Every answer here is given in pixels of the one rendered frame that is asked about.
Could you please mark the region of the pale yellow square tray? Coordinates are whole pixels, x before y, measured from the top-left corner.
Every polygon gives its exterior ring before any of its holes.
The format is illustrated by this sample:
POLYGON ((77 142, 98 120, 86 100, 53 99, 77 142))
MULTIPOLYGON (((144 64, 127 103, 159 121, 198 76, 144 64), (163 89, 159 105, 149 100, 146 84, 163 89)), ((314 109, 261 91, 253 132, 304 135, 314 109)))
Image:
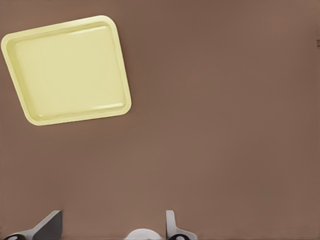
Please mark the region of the pale yellow square tray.
POLYGON ((108 16, 9 33, 1 51, 33 125, 121 116, 132 107, 118 29, 108 16))

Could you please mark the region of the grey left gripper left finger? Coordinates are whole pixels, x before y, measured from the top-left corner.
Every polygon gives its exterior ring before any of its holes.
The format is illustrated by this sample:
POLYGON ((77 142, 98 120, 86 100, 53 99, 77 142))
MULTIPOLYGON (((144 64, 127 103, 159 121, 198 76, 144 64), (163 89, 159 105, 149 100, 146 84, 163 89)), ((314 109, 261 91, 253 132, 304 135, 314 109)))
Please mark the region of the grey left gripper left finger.
POLYGON ((63 211, 54 210, 35 227, 13 233, 3 240, 60 240, 63 233, 63 211))

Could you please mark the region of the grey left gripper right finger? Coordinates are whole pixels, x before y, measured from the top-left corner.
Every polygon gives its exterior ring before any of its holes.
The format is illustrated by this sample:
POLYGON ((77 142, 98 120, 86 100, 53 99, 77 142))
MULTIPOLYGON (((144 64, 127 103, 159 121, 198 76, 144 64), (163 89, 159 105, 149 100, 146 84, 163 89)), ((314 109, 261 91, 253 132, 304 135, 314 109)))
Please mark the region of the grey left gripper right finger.
POLYGON ((166 240, 197 240, 197 236, 194 233, 177 227, 173 210, 166 210, 165 225, 166 240))

